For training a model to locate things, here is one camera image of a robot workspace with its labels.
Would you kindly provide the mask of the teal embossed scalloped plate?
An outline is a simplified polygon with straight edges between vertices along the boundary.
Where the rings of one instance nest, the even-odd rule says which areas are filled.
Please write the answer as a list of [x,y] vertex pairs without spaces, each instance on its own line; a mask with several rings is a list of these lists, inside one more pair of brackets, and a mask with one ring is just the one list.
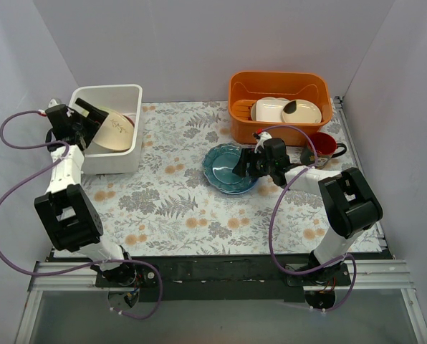
[[210,149],[202,162],[203,174],[207,181],[213,186],[215,182],[219,181],[233,184],[241,178],[251,178],[250,176],[236,176],[232,172],[240,159],[240,155],[241,147],[230,143],[223,143]]

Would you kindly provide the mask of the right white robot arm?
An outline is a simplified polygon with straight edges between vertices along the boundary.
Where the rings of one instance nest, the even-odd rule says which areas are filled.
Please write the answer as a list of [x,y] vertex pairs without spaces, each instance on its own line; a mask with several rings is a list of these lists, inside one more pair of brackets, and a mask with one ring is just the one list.
[[302,191],[322,199],[329,228],[307,264],[297,270],[276,264],[280,272],[317,285],[334,277],[356,239],[383,217],[378,199],[358,168],[323,171],[292,163],[280,138],[261,135],[255,148],[241,149],[233,172],[240,177],[270,176],[284,192]]

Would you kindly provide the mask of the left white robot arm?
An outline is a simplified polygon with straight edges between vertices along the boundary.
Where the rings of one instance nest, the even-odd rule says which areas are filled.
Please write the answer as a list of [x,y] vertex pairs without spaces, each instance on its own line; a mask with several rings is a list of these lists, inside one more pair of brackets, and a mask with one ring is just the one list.
[[65,104],[45,112],[52,125],[45,143],[55,166],[47,191],[35,198],[34,207],[56,250],[85,255],[100,276],[127,287],[136,283],[137,269],[122,246],[103,238],[100,215],[81,186],[84,151],[108,113],[81,98],[75,104],[86,114]]

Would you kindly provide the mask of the cream green floral plate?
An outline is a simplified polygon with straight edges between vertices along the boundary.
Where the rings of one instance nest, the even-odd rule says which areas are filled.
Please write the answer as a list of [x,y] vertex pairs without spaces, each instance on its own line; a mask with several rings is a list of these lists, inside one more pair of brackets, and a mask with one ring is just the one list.
[[100,107],[109,113],[100,126],[92,142],[109,151],[127,151],[133,143],[134,127],[123,114],[106,107]]

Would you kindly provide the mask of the blue plate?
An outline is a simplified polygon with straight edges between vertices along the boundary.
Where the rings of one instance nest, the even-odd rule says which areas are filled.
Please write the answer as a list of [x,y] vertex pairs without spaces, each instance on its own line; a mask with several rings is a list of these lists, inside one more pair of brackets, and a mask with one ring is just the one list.
[[219,181],[215,182],[213,186],[223,194],[239,195],[252,190],[257,181],[257,178],[246,177],[241,178],[237,183],[226,184]]

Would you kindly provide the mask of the red-brown scalloped plate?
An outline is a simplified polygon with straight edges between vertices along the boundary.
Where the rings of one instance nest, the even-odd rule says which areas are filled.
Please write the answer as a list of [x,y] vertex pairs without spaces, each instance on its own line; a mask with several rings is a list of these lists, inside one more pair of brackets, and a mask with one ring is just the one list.
[[127,116],[127,115],[123,115],[123,117],[124,117],[124,118],[126,118],[126,119],[127,119],[127,121],[128,121],[128,122],[130,122],[130,124],[131,124],[133,127],[135,127],[135,123],[133,122],[133,120],[132,120],[129,116]]

